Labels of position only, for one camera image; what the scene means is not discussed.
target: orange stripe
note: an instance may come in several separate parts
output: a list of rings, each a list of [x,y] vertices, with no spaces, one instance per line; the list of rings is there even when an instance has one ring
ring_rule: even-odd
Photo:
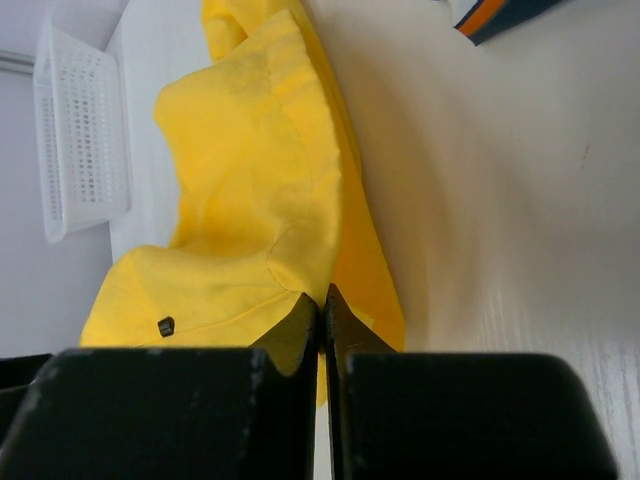
[[[458,30],[467,37],[484,27],[504,7],[507,0],[485,0]]]

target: white plastic basket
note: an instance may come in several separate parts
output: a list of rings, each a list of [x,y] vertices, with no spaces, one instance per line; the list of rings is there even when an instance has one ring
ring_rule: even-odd
[[[127,211],[126,137],[115,59],[47,27],[34,73],[47,240]]]

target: small black tag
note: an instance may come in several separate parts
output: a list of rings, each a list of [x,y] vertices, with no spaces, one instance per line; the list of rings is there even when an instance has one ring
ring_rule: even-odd
[[[171,317],[167,317],[164,320],[158,322],[158,330],[162,338],[170,337],[176,330],[176,322]]]

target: white table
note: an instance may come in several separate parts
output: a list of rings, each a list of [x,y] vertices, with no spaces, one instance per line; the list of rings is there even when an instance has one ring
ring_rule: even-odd
[[[565,358],[624,478],[640,478],[640,2],[575,0],[479,48],[441,3],[307,4],[356,125],[410,348]],[[151,111],[208,64],[199,6],[131,0],[114,40],[133,165],[114,259],[166,244],[175,224]]]

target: yellow towel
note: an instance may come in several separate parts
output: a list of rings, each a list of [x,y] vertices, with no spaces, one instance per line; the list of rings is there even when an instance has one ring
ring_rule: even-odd
[[[405,322],[361,184],[360,151],[322,43],[298,0],[204,0],[202,24],[213,60],[227,55],[272,15],[290,10],[304,38],[335,124],[344,176],[343,230],[332,281],[358,316],[396,350]]]
[[[213,3],[222,2],[205,1],[204,14]],[[155,118],[182,190],[178,226],[169,248],[140,247],[112,267],[81,345],[246,346],[301,292],[322,306],[334,281],[365,323],[402,348],[355,137],[330,69],[319,75],[313,62],[311,24],[301,33],[304,11],[295,11],[258,16],[250,31],[220,13],[233,34],[224,38],[234,39],[221,43],[226,56],[161,93]],[[207,38],[220,42],[206,18]],[[175,333],[162,337],[158,322],[169,316]]]

